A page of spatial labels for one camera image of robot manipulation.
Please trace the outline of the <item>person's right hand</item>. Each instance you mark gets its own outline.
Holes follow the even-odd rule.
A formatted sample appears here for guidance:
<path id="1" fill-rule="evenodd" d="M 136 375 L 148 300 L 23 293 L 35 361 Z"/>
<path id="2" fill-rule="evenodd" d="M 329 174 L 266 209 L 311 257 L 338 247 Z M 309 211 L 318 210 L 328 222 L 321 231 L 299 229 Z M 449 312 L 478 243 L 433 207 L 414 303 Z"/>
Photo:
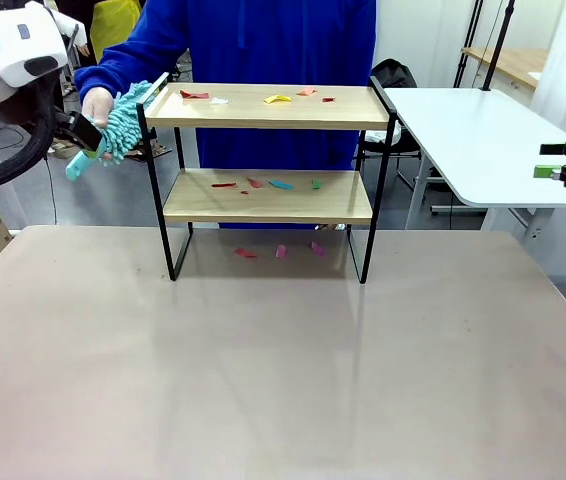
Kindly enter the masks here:
<path id="1" fill-rule="evenodd" d="M 82 102 L 82 114 L 99 128 L 106 128 L 109 114 L 114 108 L 111 93 L 103 87 L 90 89 Z"/>

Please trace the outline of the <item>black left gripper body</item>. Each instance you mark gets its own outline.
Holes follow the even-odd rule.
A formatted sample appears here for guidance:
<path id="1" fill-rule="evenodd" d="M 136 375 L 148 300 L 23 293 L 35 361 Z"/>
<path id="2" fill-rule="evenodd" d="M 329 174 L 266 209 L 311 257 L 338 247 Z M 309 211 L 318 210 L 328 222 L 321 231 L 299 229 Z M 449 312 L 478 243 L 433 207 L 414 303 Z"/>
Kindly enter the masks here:
<path id="1" fill-rule="evenodd" d="M 45 87 L 33 82 L 19 88 L 12 97 L 0 102 L 0 121 L 5 124 L 19 125 L 31 131 L 39 99 L 46 105 L 54 105 L 55 110 L 61 111 L 63 95 L 60 83 L 55 82 L 54 87 Z"/>

